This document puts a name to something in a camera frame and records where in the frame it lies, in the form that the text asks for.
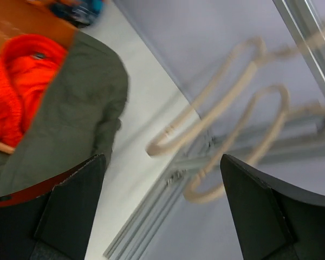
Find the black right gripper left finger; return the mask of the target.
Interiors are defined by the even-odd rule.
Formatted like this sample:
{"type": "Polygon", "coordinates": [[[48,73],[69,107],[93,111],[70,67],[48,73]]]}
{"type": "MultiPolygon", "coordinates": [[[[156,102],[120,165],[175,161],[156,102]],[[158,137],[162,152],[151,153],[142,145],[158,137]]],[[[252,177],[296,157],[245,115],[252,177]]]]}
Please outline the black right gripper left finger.
{"type": "Polygon", "coordinates": [[[0,259],[84,259],[106,171],[104,155],[0,197],[0,259]]]}

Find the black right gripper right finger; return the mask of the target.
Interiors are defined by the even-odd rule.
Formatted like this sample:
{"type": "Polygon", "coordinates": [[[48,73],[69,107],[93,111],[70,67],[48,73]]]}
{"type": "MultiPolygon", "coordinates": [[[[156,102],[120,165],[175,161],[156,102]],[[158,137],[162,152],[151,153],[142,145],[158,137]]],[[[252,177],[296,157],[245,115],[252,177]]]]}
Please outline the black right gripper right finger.
{"type": "Polygon", "coordinates": [[[225,154],[220,171],[244,259],[325,259],[325,196],[225,154]]]}

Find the olive green shorts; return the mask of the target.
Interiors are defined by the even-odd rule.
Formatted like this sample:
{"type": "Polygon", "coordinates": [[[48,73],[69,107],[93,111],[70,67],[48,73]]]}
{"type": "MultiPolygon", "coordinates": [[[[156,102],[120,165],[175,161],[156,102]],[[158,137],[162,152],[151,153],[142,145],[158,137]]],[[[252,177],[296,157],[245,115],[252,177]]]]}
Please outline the olive green shorts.
{"type": "Polygon", "coordinates": [[[119,56],[79,31],[12,154],[0,151],[0,197],[57,176],[96,154],[111,159],[127,102],[119,56]]]}

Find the bright orange shorts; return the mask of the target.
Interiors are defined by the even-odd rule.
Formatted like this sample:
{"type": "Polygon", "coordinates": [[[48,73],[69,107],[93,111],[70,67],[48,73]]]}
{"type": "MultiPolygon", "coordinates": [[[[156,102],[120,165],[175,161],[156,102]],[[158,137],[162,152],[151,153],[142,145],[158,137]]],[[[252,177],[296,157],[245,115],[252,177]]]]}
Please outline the bright orange shorts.
{"type": "Polygon", "coordinates": [[[6,41],[0,52],[0,142],[16,147],[28,130],[44,92],[67,50],[36,34],[6,41]]]}

